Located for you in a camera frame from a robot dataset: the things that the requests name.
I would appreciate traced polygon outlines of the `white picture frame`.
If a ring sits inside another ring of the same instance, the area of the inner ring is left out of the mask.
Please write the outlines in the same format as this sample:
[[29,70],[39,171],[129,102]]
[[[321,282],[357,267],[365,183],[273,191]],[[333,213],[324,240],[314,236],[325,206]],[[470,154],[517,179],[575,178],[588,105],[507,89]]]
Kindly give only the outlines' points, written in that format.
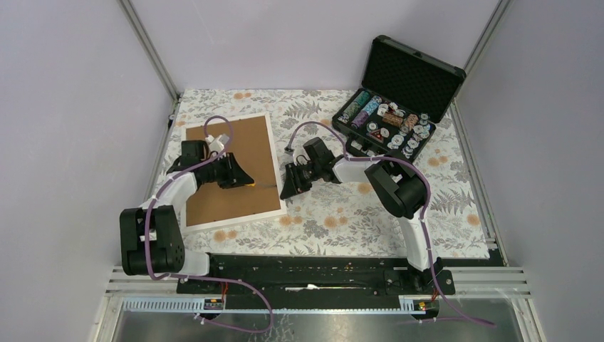
[[188,125],[184,141],[227,134],[226,153],[204,167],[212,177],[183,206],[184,233],[233,227],[286,215],[276,144],[267,112],[240,115],[206,128]]

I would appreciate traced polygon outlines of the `yellow handled screwdriver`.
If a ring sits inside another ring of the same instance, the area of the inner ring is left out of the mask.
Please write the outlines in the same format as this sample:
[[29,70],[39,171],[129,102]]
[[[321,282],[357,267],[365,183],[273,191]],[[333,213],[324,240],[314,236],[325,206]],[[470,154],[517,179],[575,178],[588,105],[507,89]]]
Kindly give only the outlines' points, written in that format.
[[276,184],[264,184],[264,183],[254,183],[254,184],[250,184],[248,185],[250,187],[257,187],[257,188],[276,188],[277,185]]

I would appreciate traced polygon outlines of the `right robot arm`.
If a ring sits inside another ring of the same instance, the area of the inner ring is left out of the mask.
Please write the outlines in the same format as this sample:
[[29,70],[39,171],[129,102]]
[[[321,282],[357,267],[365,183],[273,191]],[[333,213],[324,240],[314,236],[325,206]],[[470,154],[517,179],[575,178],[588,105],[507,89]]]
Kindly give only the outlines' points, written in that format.
[[320,138],[303,144],[306,161],[290,162],[284,168],[280,198],[310,191],[318,180],[343,184],[369,182],[386,212],[396,217],[407,249],[412,290],[425,294],[437,283],[442,268],[432,250],[425,221],[431,189],[425,176],[399,151],[372,157],[336,156]]

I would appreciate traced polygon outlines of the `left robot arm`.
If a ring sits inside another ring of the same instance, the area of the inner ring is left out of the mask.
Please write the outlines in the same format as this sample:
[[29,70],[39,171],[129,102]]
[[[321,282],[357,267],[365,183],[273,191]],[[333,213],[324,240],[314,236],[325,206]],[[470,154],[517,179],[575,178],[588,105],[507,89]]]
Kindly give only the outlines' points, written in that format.
[[207,253],[185,248],[177,215],[202,185],[231,189],[254,180],[218,140],[185,140],[181,150],[156,194],[120,213],[122,268],[128,276],[194,276],[194,284],[211,293],[219,288],[221,274],[209,266]]

